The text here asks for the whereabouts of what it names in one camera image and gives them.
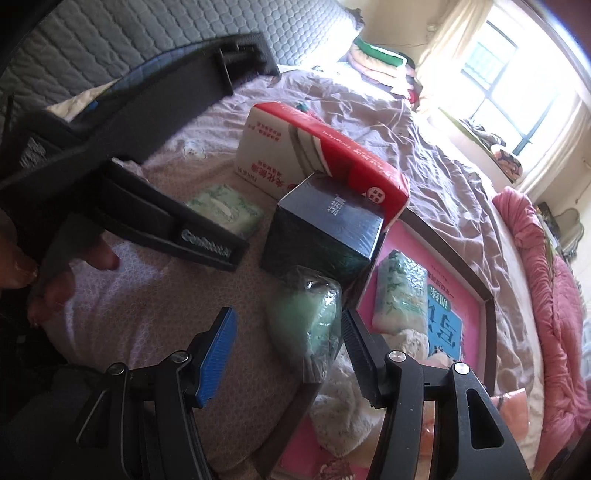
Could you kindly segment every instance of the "folded blanket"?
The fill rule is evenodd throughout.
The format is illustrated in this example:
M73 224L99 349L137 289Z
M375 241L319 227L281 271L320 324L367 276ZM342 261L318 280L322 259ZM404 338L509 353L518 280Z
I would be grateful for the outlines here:
M359 73L363 73L365 76L368 76L372 80L376 80L377 82L382 83L383 85L388 85L392 88L399 88L399 90L402 91L413 88L413 86L406 81L405 77L393 77L387 73L372 70L370 68L365 67L364 65L361 65L358 61L355 60L355 58L351 55L350 52L347 57L347 60L349 64Z
M360 37L357 37L353 41L353 45L360 51L365 53L368 57L379 60L386 65L392 65L394 67L403 67L407 64L407 59L391 50L387 50L371 43L363 41Z
M407 75L406 67L395 67L394 65L388 65L381 60L370 57L369 55L362 52L359 47L355 44L351 45L349 49L349 57L354 59L355 62L363 65L364 67L375 70L376 72L385 73L395 78L404 78Z
M554 255L554 275L546 259L544 229L528 197L506 187L493 199L517 246L530 288L544 358L544 424L535 469L543 471L591 419L580 375L583 313L568 265Z

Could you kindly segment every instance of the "human hand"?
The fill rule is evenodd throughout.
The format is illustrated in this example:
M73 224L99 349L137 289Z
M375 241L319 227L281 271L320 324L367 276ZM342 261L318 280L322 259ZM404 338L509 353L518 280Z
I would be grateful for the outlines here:
M82 260L99 270L119 268L119 257L103 239L87 250L82 255ZM33 283L37 276L37 263L0 233L0 289L26 287ZM66 302L74 296L75 289L74 274L68 268L45 286L43 296L33 299L27 310L29 322L33 326L38 326L51 319L53 313L63 309Z

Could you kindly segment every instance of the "cardboard box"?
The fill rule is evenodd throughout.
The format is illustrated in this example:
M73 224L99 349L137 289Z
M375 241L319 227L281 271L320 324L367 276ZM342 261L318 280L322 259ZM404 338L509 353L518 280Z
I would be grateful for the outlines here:
M347 184L384 209L389 227L408 203L396 168L316 118L278 102L255 105L244 127L236 172L280 200L315 171Z
M279 200L261 268L281 277L302 265L345 290L372 262L383 222L379 205L314 173Z

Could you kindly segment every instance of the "window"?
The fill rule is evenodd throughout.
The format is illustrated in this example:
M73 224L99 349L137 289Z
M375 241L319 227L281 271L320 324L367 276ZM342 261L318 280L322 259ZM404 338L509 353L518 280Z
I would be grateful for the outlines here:
M537 154L540 148L534 148L534 143L545 142L541 133L551 137L560 127L554 124L564 122L555 115L560 101L555 59L553 50L528 40L523 28L493 10L462 68L447 109L499 135L515 155Z

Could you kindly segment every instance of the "pink bed sheet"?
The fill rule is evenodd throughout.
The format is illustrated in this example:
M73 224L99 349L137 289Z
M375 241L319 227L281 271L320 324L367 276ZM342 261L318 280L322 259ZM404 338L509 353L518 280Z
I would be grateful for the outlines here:
M583 312L568 265L554 256L548 265L544 230L528 197L506 187L493 204L519 250L534 308L544 359L544 424L535 470L543 471L591 418L586 386L580 375Z

